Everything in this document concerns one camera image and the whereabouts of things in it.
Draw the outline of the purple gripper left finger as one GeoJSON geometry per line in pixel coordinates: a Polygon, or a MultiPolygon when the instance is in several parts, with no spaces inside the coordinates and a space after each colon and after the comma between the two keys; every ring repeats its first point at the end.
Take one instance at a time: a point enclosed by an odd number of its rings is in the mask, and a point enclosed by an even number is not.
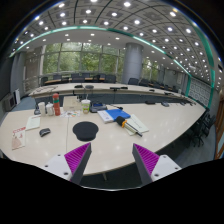
{"type": "Polygon", "coordinates": [[[66,154],[55,155],[44,165],[44,170],[79,185],[90,155],[91,144],[87,143],[66,154]]]}

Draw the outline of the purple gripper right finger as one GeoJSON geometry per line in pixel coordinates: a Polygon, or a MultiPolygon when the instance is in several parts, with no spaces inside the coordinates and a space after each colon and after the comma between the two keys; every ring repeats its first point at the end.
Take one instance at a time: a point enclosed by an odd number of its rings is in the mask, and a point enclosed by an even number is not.
{"type": "Polygon", "coordinates": [[[143,185],[181,170],[181,167],[168,155],[159,156],[138,144],[133,144],[132,154],[143,185]]]}

